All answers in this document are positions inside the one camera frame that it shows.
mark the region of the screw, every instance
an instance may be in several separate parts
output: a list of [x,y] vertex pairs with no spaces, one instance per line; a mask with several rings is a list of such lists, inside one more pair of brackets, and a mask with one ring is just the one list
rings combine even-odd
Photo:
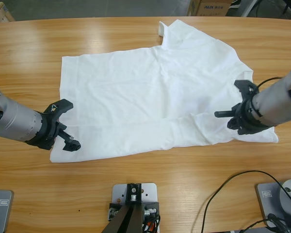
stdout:
[[155,214],[156,213],[156,209],[147,209],[145,210],[145,216],[150,216],[150,214]]
[[131,195],[130,201],[137,201],[137,195]]

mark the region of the floor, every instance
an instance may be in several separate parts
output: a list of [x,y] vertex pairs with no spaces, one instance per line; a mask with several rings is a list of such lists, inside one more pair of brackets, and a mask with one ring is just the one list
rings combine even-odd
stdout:
[[[185,16],[190,0],[0,0],[16,20],[72,17]],[[251,0],[242,0],[239,9],[227,16],[240,16]],[[291,19],[291,10],[283,15],[283,0],[263,0],[249,17]]]

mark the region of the wood grain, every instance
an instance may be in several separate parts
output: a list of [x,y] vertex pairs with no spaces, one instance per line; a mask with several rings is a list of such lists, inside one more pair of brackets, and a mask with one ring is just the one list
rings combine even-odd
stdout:
[[[0,24],[0,89],[37,111],[59,99],[61,57],[159,45],[158,22],[175,17],[79,18]],[[291,20],[181,17],[235,48],[254,81],[291,70]],[[233,141],[121,158],[52,164],[49,151],[0,138],[0,189],[15,193],[8,233],[100,232],[112,186],[155,182],[161,232],[200,232],[203,203],[230,175],[248,169],[291,178],[291,122],[278,144]],[[261,174],[235,178],[210,205],[206,232],[243,228],[262,218],[255,185]]]

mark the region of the black cable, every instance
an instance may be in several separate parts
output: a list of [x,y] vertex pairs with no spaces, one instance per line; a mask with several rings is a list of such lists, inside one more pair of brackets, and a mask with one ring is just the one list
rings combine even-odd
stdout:
[[254,227],[255,225],[257,225],[258,223],[265,222],[265,221],[268,221],[268,220],[269,220],[269,219],[266,218],[266,219],[262,219],[262,220],[260,220],[260,221],[256,221],[255,223],[251,224],[251,225],[250,225],[249,227],[247,227],[246,229],[239,231],[239,233],[244,233],[244,232],[246,232],[247,230],[249,230],[250,228],[252,228],[252,227]]
[[256,2],[256,4],[253,5],[253,7],[251,8],[250,12],[254,10],[254,8],[256,8],[263,0],[258,0]]
[[256,17],[258,17],[258,10],[259,10],[259,7],[260,7],[260,4],[263,0],[260,0],[258,3],[257,3],[257,9],[256,9]]
[[160,215],[147,217],[147,221],[145,221],[144,226],[142,228],[143,233],[157,233],[160,221],[161,221]]
[[259,89],[264,83],[267,83],[268,81],[274,80],[274,79],[281,79],[281,77],[273,77],[267,80],[264,80],[263,82],[261,82],[258,86],[257,89]]
[[207,205],[206,205],[206,208],[205,208],[205,211],[204,211],[204,216],[203,216],[203,224],[202,224],[202,229],[201,229],[201,233],[204,232],[204,227],[205,227],[205,220],[206,220],[206,213],[207,213],[207,209],[208,209],[208,206],[210,204],[210,202],[212,201],[212,199],[218,194],[218,192],[220,192],[220,190],[230,181],[232,180],[234,177],[236,176],[239,176],[239,175],[242,175],[242,174],[245,174],[245,173],[250,173],[250,172],[259,172],[259,173],[263,173],[265,175],[268,175],[269,177],[271,177],[278,185],[279,187],[285,192],[285,194],[287,194],[288,198],[291,200],[291,197],[290,195],[287,193],[287,191],[284,189],[284,187],[279,183],[279,181],[272,175],[268,174],[267,172],[265,171],[259,171],[259,170],[249,170],[249,171],[243,171],[243,172],[240,172],[240,173],[237,173],[231,177],[229,177],[226,181],[224,181],[224,183],[217,189],[217,191],[215,191],[215,193],[212,195],[212,197],[209,199],[209,201],[207,202]]
[[271,80],[274,80],[274,79],[281,79],[281,77],[273,77],[273,78],[270,78],[270,79],[267,79],[267,80],[264,80],[263,82],[261,82],[259,85],[257,85],[256,89],[252,91],[252,96],[251,96],[251,99],[250,99],[250,103],[251,103],[251,107],[252,109],[256,112],[256,114],[259,116],[259,117],[262,117],[262,114],[254,107],[253,105],[253,96],[255,94],[257,94],[259,92],[259,88],[266,82],[268,81],[271,81]]
[[239,233],[244,233],[245,231],[249,230],[250,228],[254,227],[255,225],[257,225],[258,223],[261,223],[261,222],[265,222],[265,221],[270,221],[272,222],[276,227],[279,228],[280,232],[286,232],[286,233],[290,233],[288,228],[283,224],[281,223],[280,221],[275,221],[275,220],[280,220],[280,221],[284,221],[284,222],[289,222],[285,219],[282,219],[282,218],[279,218],[279,217],[276,217],[275,215],[273,217],[269,217],[269,218],[266,218],[266,219],[263,219],[263,220],[260,220],[260,221],[256,221],[255,223],[251,224],[249,227],[247,227],[246,229],[244,230],[241,230],[239,231]]
[[291,221],[287,221],[287,220],[285,220],[285,219],[283,219],[283,218],[279,218],[279,217],[276,217],[278,220],[280,220],[280,221],[284,221],[284,222],[289,222],[289,223],[291,223]]

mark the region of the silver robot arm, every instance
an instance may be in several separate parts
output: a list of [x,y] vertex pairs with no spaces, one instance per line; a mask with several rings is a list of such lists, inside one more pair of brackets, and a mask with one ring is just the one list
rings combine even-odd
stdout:
[[59,116],[71,108],[72,103],[60,100],[40,113],[0,92],[0,137],[49,150],[55,138],[60,136],[65,140],[64,150],[78,150],[81,147],[80,143],[65,133],[66,126],[58,121]]
[[236,80],[242,102],[231,111],[215,112],[216,117],[232,117],[227,127],[238,134],[254,134],[291,120],[291,72],[275,84],[259,92],[248,80]]

